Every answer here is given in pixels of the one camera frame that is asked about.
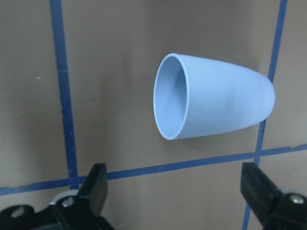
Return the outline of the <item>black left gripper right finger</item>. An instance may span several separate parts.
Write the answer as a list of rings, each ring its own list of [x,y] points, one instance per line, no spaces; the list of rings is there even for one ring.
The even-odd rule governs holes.
[[[242,163],[240,192],[261,225],[276,209],[283,192],[253,162]]]

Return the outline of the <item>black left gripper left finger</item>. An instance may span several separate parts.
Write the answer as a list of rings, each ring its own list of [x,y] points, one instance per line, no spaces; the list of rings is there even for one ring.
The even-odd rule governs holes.
[[[88,201],[89,209],[95,216],[101,216],[107,197],[107,171],[105,163],[93,165],[77,197]]]

